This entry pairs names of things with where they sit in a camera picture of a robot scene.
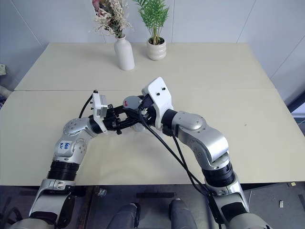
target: floor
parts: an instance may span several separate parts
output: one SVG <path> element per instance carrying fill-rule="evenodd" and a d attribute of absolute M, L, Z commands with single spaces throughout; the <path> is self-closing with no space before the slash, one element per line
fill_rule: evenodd
<path fill-rule="evenodd" d="M 88 213 L 87 229 L 105 229 L 119 208 L 130 202 L 141 205 L 140 228 L 170 228 L 168 205 L 181 198 L 190 207 L 199 229 L 217 229 L 205 198 L 191 185 L 105 186 L 104 197 L 93 195 Z M 0 186 L 0 212 L 18 207 L 26 217 L 35 198 L 30 187 Z M 273 229 L 305 229 L 305 182 L 273 184 L 245 191 L 250 211 L 267 221 Z M 73 219 L 67 229 L 80 229 L 79 220 L 84 197 L 76 198 Z"/>

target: black cable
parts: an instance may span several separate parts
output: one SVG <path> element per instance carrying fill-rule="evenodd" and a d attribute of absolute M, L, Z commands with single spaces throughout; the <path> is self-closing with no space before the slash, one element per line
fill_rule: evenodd
<path fill-rule="evenodd" d="M 84 112 L 86 106 L 88 105 L 88 103 L 90 102 L 91 99 L 92 99 L 92 94 L 91 94 L 91 96 L 89 97 L 89 99 L 86 101 L 85 105 L 82 107 L 81 113 L 80 113 L 80 115 L 78 116 L 78 118 L 81 118 L 82 113 Z"/>
<path fill-rule="evenodd" d="M 3 215 L 0 213 L 0 222 L 1 222 L 2 218 L 3 218 Z M 14 220 L 8 219 L 7 223 L 13 225 L 16 222 Z"/>
<path fill-rule="evenodd" d="M 190 174 L 190 176 L 198 183 L 198 184 L 201 184 L 202 187 L 204 187 L 206 190 L 207 188 L 205 186 L 203 186 L 203 184 L 185 167 L 185 165 L 183 164 L 183 162 L 179 159 L 179 157 L 177 157 L 177 155 L 172 151 L 172 149 L 163 141 L 163 139 L 156 133 L 154 132 L 153 129 L 151 129 L 146 121 L 144 120 L 143 116 L 142 116 L 142 110 L 143 108 L 142 107 L 139 107 L 139 110 L 138 110 L 138 115 L 139 115 L 139 119 L 141 121 L 141 123 L 146 127 L 146 129 L 148 129 L 164 146 L 165 148 L 173 155 L 173 157 L 179 162 L 179 164 Z"/>
<path fill-rule="evenodd" d="M 17 220 L 17 221 L 22 220 L 22 216 L 21 216 L 21 213 L 20 213 L 20 211 L 18 210 L 18 208 L 13 207 L 13 208 L 11 208 L 10 210 L 8 210 L 8 211 L 3 215 L 2 219 L 1 219 L 0 229 L 4 229 L 4 228 L 5 228 L 5 225 L 6 225 L 6 223 L 8 222 L 8 220 L 9 220 L 10 215 L 11 215 L 12 212 L 15 213 L 15 215 L 16 215 L 16 220 Z"/>
<path fill-rule="evenodd" d="M 192 176 L 191 176 L 191 174 L 190 174 L 190 170 L 189 170 L 189 168 L 187 167 L 186 161 L 185 161 L 184 156 L 183 156 L 183 154 L 182 154 L 182 151 L 181 151 L 181 149 L 180 149 L 179 143 L 178 143 L 178 141 L 177 141 L 177 139 L 176 139 L 176 137 L 175 137 L 174 135 L 173 135 L 173 140 L 174 140 L 174 142 L 175 142 L 175 144 L 176 144 L 176 146 L 177 146 L 177 149 L 178 149 L 179 155 L 180 155 L 180 157 L 181 157 L 181 159 L 182 159 L 182 162 L 183 162 L 184 166 L 186 167 L 186 172 L 187 172 L 187 175 L 189 176 L 189 179 L 191 180 L 192 185 L 194 186 L 194 188 L 195 188 L 198 192 L 200 192 L 200 193 L 203 194 L 203 195 L 206 195 L 206 193 L 203 193 L 203 192 L 196 186 L 196 184 L 194 183 L 193 178 L 192 178 Z M 209 190 L 207 189 L 206 186 L 204 186 L 203 184 L 199 184 L 199 185 L 200 185 L 202 188 L 204 188 L 205 191 L 206 191 L 207 193 L 209 192 Z"/>

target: handwritten label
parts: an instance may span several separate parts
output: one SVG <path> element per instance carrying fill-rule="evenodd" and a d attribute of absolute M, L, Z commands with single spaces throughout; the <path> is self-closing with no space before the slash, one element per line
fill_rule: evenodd
<path fill-rule="evenodd" d="M 72 141 L 61 141 L 58 146 L 58 153 L 65 154 L 70 150 Z"/>

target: white pot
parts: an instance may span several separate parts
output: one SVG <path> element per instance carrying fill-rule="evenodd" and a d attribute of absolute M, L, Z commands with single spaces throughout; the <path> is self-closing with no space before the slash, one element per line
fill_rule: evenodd
<path fill-rule="evenodd" d="M 147 41 L 147 55 L 154 61 L 162 60 L 166 56 L 166 40 L 163 44 L 153 45 Z"/>
<path fill-rule="evenodd" d="M 125 39 L 125 34 L 122 38 L 116 38 L 114 43 L 115 54 L 119 61 L 119 68 L 125 71 L 134 69 L 134 59 L 132 53 L 132 45 Z"/>

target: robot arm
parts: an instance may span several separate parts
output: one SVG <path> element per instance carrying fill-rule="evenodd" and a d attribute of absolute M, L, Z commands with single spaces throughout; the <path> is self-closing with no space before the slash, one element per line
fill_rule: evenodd
<path fill-rule="evenodd" d="M 217 223 L 230 229 L 271 229 L 249 208 L 228 154 L 228 142 L 216 129 L 197 114 L 174 111 L 171 94 L 161 77 L 143 88 L 140 96 L 129 96 L 123 105 L 113 108 L 105 96 L 92 94 L 93 115 L 70 120 L 55 146 L 51 169 L 41 183 L 30 210 L 29 219 L 21 220 L 11 229 L 51 229 L 66 227 L 72 215 L 76 172 L 86 153 L 89 141 L 97 134 L 116 131 L 140 123 L 139 109 L 144 110 L 148 125 L 158 130 L 170 129 L 189 146 L 202 168 L 210 191 L 209 205 Z M 127 118 L 120 120 L 119 114 Z"/>

